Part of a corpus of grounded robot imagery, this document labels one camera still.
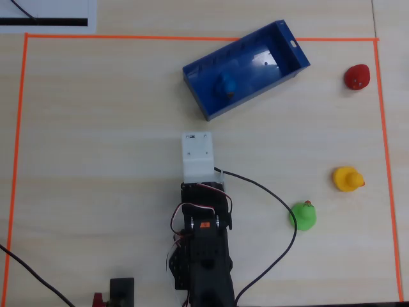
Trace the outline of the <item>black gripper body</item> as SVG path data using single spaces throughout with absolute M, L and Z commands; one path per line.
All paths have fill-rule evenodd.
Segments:
M 190 218 L 219 217 L 220 225 L 232 229 L 233 201 L 217 182 L 181 184 L 181 206 L 185 222 Z

